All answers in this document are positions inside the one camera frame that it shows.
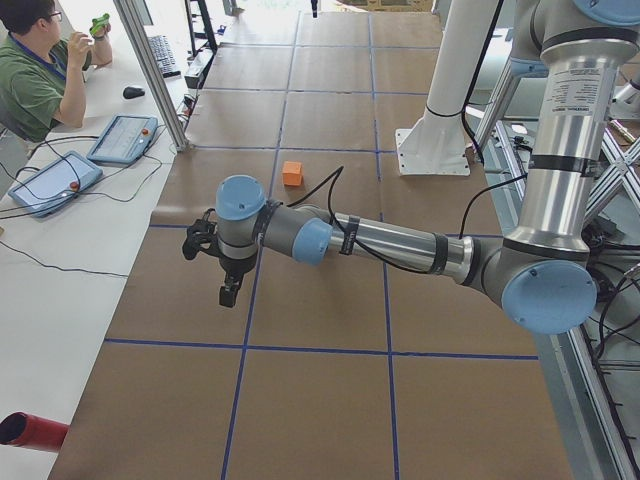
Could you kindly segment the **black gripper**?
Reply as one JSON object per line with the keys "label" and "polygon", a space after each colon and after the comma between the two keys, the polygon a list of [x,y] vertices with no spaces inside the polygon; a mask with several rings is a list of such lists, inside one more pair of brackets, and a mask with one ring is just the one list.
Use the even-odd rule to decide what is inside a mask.
{"label": "black gripper", "polygon": [[219,304],[223,307],[234,307],[244,276],[254,269],[254,256],[242,259],[221,256],[219,263],[225,272],[225,285],[219,289]]}

